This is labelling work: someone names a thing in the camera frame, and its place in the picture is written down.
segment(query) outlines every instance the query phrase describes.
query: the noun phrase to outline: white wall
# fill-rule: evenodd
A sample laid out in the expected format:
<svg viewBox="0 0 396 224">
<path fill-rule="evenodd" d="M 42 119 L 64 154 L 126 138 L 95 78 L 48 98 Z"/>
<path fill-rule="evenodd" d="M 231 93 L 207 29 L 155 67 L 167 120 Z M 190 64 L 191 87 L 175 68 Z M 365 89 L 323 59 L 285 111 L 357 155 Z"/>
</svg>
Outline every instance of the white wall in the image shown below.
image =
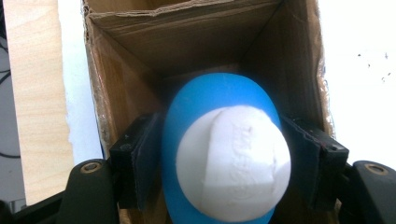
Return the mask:
<svg viewBox="0 0 396 224">
<path fill-rule="evenodd" d="M 319 0 L 337 141 L 396 169 L 396 2 Z"/>
<path fill-rule="evenodd" d="M 58 1 L 67 124 L 75 165 L 103 158 L 88 73 L 81 6 L 80 0 Z"/>
</svg>

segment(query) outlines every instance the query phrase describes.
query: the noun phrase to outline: black cable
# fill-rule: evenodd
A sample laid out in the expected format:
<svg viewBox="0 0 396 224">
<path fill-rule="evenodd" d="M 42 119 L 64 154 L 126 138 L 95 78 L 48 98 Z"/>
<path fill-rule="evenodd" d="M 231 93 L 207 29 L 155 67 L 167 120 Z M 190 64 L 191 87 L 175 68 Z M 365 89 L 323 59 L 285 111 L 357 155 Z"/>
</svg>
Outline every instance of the black cable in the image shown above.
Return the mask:
<svg viewBox="0 0 396 224">
<path fill-rule="evenodd" d="M 7 39 L 6 20 L 4 16 L 3 0 L 0 1 L 0 37 Z"/>
<path fill-rule="evenodd" d="M 4 157 L 4 158 L 7 158 L 7 159 L 20 159 L 21 158 L 20 155 L 13 156 L 13 155 L 4 154 L 3 152 L 0 152 L 0 157 Z"/>
<path fill-rule="evenodd" d="M 3 50 L 5 50 L 8 53 L 8 48 L 4 47 L 1 42 L 0 42 L 0 49 L 3 49 Z"/>
<path fill-rule="evenodd" d="M 0 85 L 3 84 L 3 82 L 10 76 L 11 76 L 11 72 L 8 71 L 8 73 L 0 79 Z M 20 159 L 21 158 L 20 155 L 14 156 L 14 155 L 8 155 L 8 154 L 2 153 L 2 152 L 0 152 L 0 157 L 4 157 L 4 158 L 8 158 L 8 159 Z"/>
<path fill-rule="evenodd" d="M 0 85 L 3 84 L 3 82 L 4 82 L 8 77 L 10 77 L 10 76 L 11 76 L 11 72 L 8 71 L 8 72 L 6 73 L 5 76 L 3 76 L 2 78 L 0 78 Z"/>
</svg>

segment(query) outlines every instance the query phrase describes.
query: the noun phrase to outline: plywood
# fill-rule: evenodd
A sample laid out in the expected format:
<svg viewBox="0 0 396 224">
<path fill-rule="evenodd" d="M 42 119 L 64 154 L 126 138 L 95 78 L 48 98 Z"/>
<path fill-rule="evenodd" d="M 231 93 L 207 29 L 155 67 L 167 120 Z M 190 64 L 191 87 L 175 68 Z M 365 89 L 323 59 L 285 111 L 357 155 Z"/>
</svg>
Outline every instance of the plywood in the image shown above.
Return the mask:
<svg viewBox="0 0 396 224">
<path fill-rule="evenodd" d="M 57 1 L 4 0 L 27 204 L 62 191 L 68 142 Z"/>
</svg>

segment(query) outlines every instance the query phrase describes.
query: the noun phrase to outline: white surface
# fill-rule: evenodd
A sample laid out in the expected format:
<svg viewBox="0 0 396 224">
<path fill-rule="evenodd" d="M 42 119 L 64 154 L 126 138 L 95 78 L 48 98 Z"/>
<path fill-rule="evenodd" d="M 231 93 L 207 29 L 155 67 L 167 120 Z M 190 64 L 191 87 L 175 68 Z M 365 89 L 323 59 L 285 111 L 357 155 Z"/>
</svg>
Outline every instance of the white surface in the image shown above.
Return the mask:
<svg viewBox="0 0 396 224">
<path fill-rule="evenodd" d="M 75 164 L 103 158 L 96 125 L 91 82 L 84 46 L 84 27 L 80 0 L 58 1 L 62 29 L 64 88 L 69 141 Z"/>
<path fill-rule="evenodd" d="M 396 2 L 319 0 L 337 141 L 396 169 Z"/>
<path fill-rule="evenodd" d="M 290 178 L 289 149 L 263 111 L 244 105 L 213 110 L 184 134 L 177 178 L 192 205 L 208 216 L 251 220 L 283 196 Z"/>
</svg>

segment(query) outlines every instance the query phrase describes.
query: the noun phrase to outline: cardboard wall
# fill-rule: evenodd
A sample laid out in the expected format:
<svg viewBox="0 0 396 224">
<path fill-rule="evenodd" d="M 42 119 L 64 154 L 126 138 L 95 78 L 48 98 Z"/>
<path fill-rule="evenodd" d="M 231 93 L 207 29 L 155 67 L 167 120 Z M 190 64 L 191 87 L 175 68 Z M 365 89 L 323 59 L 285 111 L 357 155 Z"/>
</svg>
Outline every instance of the cardboard wall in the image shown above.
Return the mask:
<svg viewBox="0 0 396 224">
<path fill-rule="evenodd" d="M 134 118 L 165 113 L 183 84 L 208 72 L 250 77 L 269 93 L 279 113 L 322 130 L 327 125 L 318 86 L 322 46 L 316 0 L 119 0 L 114 5 L 86 0 L 85 9 L 90 76 L 105 150 Z M 280 214 L 297 212 L 283 223 L 328 223 L 328 213 L 306 209 L 293 189 L 287 195 L 282 201 L 286 213 Z"/>
</svg>

